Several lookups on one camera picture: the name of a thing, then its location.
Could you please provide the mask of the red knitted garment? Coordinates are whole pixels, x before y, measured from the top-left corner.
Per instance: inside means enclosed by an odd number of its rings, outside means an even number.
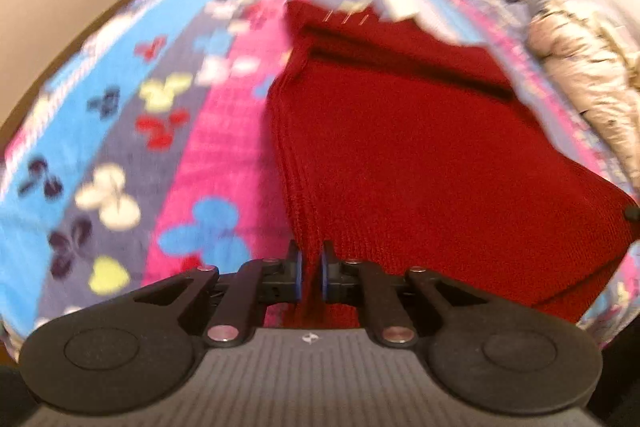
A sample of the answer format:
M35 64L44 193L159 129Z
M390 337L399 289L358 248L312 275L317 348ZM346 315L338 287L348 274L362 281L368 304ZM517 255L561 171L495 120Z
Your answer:
M290 0L267 107L306 273L322 244L577 321L638 239L634 200L548 140L479 46Z

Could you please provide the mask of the colourful floral bed sheet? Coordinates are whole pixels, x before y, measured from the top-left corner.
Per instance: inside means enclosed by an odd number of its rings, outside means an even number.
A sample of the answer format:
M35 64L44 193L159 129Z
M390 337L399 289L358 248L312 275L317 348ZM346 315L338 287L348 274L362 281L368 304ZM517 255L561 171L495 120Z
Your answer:
M296 241L274 156L268 92L291 56L290 0L136 0L44 88L1 181L1 338L17 355L55 317L182 271L231 273ZM485 0L304 0L412 20L487 50L562 154L626 192L612 150ZM274 325L350 327L319 265ZM639 313L639 236L582 317L609 343Z

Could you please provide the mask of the beige star-patterned duvet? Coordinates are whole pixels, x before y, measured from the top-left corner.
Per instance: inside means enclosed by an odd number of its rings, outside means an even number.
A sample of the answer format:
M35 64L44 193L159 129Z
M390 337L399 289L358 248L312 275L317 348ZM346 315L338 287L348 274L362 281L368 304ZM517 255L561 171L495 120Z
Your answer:
M529 22L526 43L638 188L638 43L586 0L547 2Z

